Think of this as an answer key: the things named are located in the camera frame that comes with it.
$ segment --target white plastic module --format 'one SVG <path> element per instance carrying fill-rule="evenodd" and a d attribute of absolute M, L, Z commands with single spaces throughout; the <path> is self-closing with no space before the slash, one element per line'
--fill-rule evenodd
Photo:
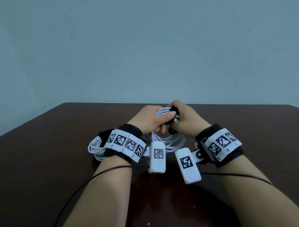
<path fill-rule="evenodd" d="M 149 173 L 165 173 L 166 171 L 166 152 L 165 143 L 152 141 L 150 144 Z"/>
<path fill-rule="evenodd" d="M 186 184 L 200 181 L 202 177 L 196 166 L 196 161 L 189 148 L 185 147 L 174 152 Z"/>

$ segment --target tabletop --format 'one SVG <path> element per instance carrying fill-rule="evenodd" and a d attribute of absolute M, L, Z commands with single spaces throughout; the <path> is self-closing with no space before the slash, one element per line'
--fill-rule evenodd
<path fill-rule="evenodd" d="M 0 226 L 53 226 L 73 192 L 99 165 L 87 146 L 99 131 L 127 123 L 146 104 L 63 103 L 0 136 Z M 245 155 L 299 205 L 299 108 L 290 105 L 193 105 L 227 128 Z M 186 144 L 194 150 L 194 140 Z M 143 158 L 133 165 L 147 165 Z M 199 171 L 216 171 L 212 164 Z M 63 213 L 62 226 L 80 194 Z M 238 226 L 217 176 L 186 185 L 174 154 L 164 174 L 133 169 L 126 226 Z"/>

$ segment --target blue-gray wall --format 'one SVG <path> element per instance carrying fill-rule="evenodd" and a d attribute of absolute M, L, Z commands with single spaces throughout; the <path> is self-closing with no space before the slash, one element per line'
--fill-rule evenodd
<path fill-rule="evenodd" d="M 0 82 L 17 70 L 26 88 L 4 89 L 0 126 L 11 110 L 28 111 L 17 96 L 33 112 L 174 99 L 298 107 L 298 9 L 298 0 L 2 1 L 0 45 L 18 64 L 0 68 Z"/>

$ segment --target brown table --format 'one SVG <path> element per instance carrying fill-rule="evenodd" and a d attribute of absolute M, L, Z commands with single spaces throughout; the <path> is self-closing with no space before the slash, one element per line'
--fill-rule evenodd
<path fill-rule="evenodd" d="M 52 226 L 69 196 L 99 162 L 87 145 L 100 130 L 128 122 L 146 104 L 63 103 L 0 137 L 0 226 Z M 299 109 L 289 105 L 190 105 L 228 128 L 246 156 L 299 205 Z M 194 149 L 194 141 L 186 145 Z M 146 165 L 142 159 L 137 165 Z M 215 171 L 211 164 L 200 172 Z M 71 201 L 60 226 L 74 207 Z M 217 176 L 185 185 L 174 154 L 167 170 L 134 169 L 127 226 L 238 225 Z"/>

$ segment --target hand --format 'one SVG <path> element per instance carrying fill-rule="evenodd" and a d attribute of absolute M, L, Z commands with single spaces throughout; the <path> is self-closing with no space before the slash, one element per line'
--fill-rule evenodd
<path fill-rule="evenodd" d="M 165 113 L 159 117 L 156 111 L 163 108 L 162 106 L 146 106 L 143 107 L 135 117 L 133 117 L 128 124 L 134 125 L 139 128 L 142 134 L 161 132 L 165 133 L 166 125 L 164 123 L 170 121 L 176 115 L 175 111 Z"/>
<path fill-rule="evenodd" d="M 203 120 L 190 106 L 175 100 L 167 107 L 175 106 L 180 112 L 180 120 L 171 123 L 171 127 L 189 137 L 196 137 L 201 131 L 210 127 L 211 125 Z"/>

